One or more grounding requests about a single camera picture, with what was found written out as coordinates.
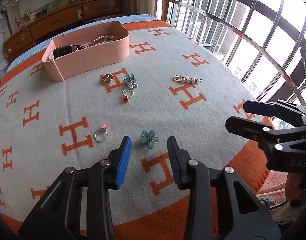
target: ring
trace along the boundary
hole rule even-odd
[[[112,74],[105,74],[103,77],[102,77],[102,82],[105,83],[105,84],[108,84],[108,83],[111,83],[114,79],[114,76]]]
[[[100,129],[98,129],[94,135],[95,140],[97,142],[103,142],[106,140],[107,138],[107,130],[109,129],[109,126],[106,124],[102,124],[102,127]]]
[[[131,89],[126,89],[126,90],[124,90],[124,91],[122,92],[122,95],[123,95],[123,102],[124,102],[124,103],[127,103],[127,102],[129,101],[129,99],[130,99],[132,96],[134,96],[134,91],[131,90]]]
[[[126,90],[124,90],[123,92],[122,92],[122,95],[123,96],[127,96],[127,92],[131,92],[131,96],[128,96],[129,98],[131,98],[132,96],[134,96],[134,91],[133,90],[131,90],[131,89],[126,89]]]

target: red gem ring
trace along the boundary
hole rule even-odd
[[[133,90],[130,90],[130,89],[126,89],[122,92],[122,96],[123,96],[123,102],[127,103],[129,101],[129,99],[134,96],[134,91]]]

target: metal screw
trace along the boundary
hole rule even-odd
[[[67,167],[66,169],[65,169],[65,172],[66,173],[72,173],[74,171],[74,168],[73,167]]]
[[[282,151],[282,150],[283,150],[283,146],[280,145],[280,144],[274,145],[274,148],[275,148],[277,151]]]
[[[198,165],[198,161],[194,160],[194,159],[191,159],[191,160],[189,160],[189,165],[196,166],[196,165]]]
[[[225,169],[226,173],[232,174],[234,172],[234,169],[232,167],[226,167]]]
[[[109,160],[101,160],[100,161],[100,164],[102,165],[102,166],[107,166],[107,165],[109,165],[111,162],[109,161]]]

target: black clamp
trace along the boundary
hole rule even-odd
[[[269,212],[233,168],[207,168],[180,149],[174,136],[168,138],[167,149],[176,185],[180,190],[190,189],[184,240],[281,238]],[[212,237],[211,187],[216,188],[216,237]]]
[[[118,149],[91,168],[67,167],[49,187],[21,225],[25,240],[114,240],[108,190],[124,182],[132,142],[124,136]],[[80,235],[82,188],[87,187],[87,237]]]
[[[270,125],[235,116],[225,123],[228,132],[258,142],[268,160],[268,169],[304,174],[300,187],[306,189],[306,106],[283,100],[270,103],[246,101],[243,109],[247,113],[276,116],[294,126],[274,130]],[[304,203],[304,200],[293,200],[290,205]]]

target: pink gem ring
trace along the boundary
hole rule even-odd
[[[107,124],[102,124],[102,127],[100,129],[98,129],[95,133],[95,140],[97,142],[103,142],[106,140],[107,138],[107,130],[110,127]]]

